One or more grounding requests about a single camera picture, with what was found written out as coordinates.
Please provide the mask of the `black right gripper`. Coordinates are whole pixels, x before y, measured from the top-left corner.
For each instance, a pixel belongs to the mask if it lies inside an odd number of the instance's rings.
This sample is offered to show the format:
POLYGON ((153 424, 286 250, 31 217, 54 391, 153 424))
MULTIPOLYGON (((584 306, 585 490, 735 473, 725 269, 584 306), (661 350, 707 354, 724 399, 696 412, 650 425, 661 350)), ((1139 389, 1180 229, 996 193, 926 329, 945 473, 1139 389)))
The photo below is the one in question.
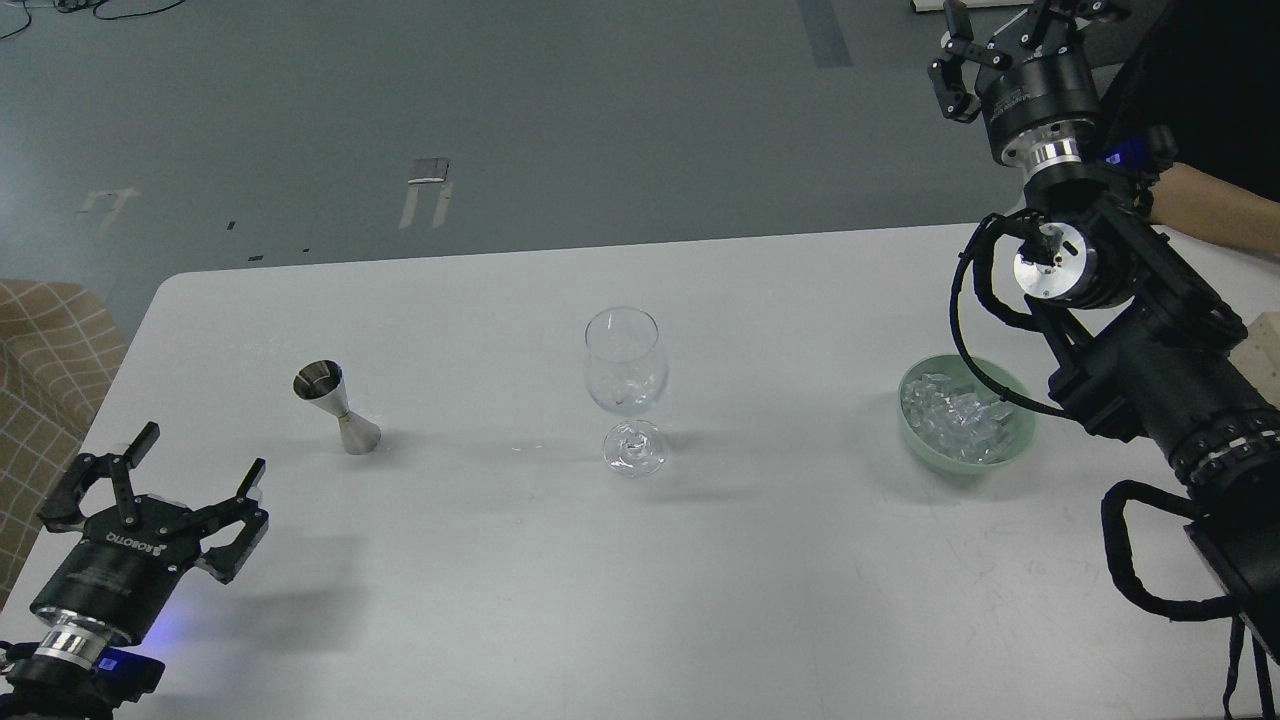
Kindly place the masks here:
POLYGON ((1100 96, 1087 61, 1119 61, 1132 18, 1129 1, 1033 1, 1010 20, 1010 53, 975 41, 964 1, 942 1, 947 26, 928 76, 945 119, 982 114, 992 158, 1010 167, 1007 149, 1028 131, 1060 123, 1096 126, 1100 96), (1024 59, 1012 63, 1012 56, 1024 59), (975 92, 964 68, 974 64, 975 92))

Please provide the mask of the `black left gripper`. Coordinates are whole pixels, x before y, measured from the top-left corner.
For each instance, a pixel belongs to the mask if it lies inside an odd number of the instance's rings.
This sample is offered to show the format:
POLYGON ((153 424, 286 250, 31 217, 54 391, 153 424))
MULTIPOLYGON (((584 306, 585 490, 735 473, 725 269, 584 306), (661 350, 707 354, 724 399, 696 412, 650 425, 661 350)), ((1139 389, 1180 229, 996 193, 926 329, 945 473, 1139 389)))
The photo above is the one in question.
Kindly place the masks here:
POLYGON ((265 457, 252 461, 232 497, 200 510, 136 496, 131 471, 159 437, 160 425, 148 421, 122 454, 78 455, 40 506, 46 530, 81 539, 29 605, 49 626, 35 656, 95 661, 109 646, 140 644, 187 571, 200 568, 228 584, 265 537, 265 457), (81 503, 99 480, 111 483, 115 509, 87 518, 81 503))

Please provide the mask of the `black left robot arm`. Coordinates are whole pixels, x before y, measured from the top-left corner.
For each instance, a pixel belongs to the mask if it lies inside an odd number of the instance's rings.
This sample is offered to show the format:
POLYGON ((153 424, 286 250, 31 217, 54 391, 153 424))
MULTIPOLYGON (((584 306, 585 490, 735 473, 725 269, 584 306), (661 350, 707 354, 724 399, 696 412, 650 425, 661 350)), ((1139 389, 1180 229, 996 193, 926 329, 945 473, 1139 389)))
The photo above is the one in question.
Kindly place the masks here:
POLYGON ((110 719, 155 692, 165 666, 134 648, 184 574, 233 582, 265 537, 264 459, 201 509, 136 493, 131 473, 159 436, 150 421, 120 454, 78 455, 42 501, 44 528, 78 541, 29 605, 44 638, 3 644, 4 717, 110 719))

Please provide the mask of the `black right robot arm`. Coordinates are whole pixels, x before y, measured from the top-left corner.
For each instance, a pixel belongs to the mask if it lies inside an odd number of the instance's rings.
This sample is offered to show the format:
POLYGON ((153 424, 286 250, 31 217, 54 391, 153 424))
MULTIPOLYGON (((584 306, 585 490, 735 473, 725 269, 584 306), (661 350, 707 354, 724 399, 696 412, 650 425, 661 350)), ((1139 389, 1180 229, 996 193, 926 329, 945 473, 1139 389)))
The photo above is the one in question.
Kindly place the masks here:
POLYGON ((1160 447, 1185 495, 1137 480, 1105 493, 1112 582, 1130 603, 1174 623, 1230 619, 1222 702, 1251 644, 1261 715, 1275 719, 1277 409, 1231 364, 1247 337, 1240 316, 1149 223, 1178 145, 1169 123, 1140 105, 1140 83, 1176 8, 1156 17, 1106 92, 1085 40, 1125 20, 1129 1, 1034 1, 989 38, 974 36, 965 3, 942 8, 947 33, 928 69, 940 110, 983 120, 992 158, 1021 172, 1025 201, 984 217, 960 252, 948 293, 957 355, 1001 400, 1092 436, 1160 447), (1046 341, 1059 365, 1050 404, 978 368, 959 320, 965 281, 992 316, 1046 341), (1132 559, 1132 502, 1187 520, 1221 596, 1166 600, 1146 589, 1132 559))

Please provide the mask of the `person's bare forearm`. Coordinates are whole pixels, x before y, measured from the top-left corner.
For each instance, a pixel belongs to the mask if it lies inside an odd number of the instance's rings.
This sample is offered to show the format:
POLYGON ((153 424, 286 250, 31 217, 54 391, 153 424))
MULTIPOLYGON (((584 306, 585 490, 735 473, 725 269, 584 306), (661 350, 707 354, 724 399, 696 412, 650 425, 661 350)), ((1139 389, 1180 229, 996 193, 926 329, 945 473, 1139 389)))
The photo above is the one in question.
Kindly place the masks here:
POLYGON ((1151 188, 1151 222, 1221 247, 1279 252, 1279 204, 1183 163, 1151 188))

